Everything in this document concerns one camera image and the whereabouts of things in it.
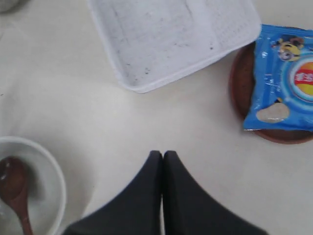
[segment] spoon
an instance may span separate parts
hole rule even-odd
[[[0,161],[0,198],[18,216],[24,235],[34,235],[28,217],[27,172],[23,163],[8,157]]]

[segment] styrofoam tray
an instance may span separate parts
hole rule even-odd
[[[89,0],[115,74],[145,93],[216,62],[261,30],[251,0]]]

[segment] table surface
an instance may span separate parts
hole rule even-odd
[[[313,1],[255,0],[263,23],[312,27]],[[2,15],[0,133],[45,146],[66,177],[63,226],[114,198],[152,149],[271,235],[313,232],[312,142],[243,132],[228,95],[235,53],[148,94],[119,86],[84,0],[28,0]]]

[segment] plate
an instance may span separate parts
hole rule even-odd
[[[248,115],[255,85],[254,48],[255,43],[252,43],[240,50],[233,63],[229,80],[231,101],[242,121]],[[305,143],[313,139],[313,132],[310,131],[259,130],[254,133],[266,140],[283,144]]]

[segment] blue snack bag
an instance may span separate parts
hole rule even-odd
[[[263,25],[244,129],[313,131],[313,30]]]

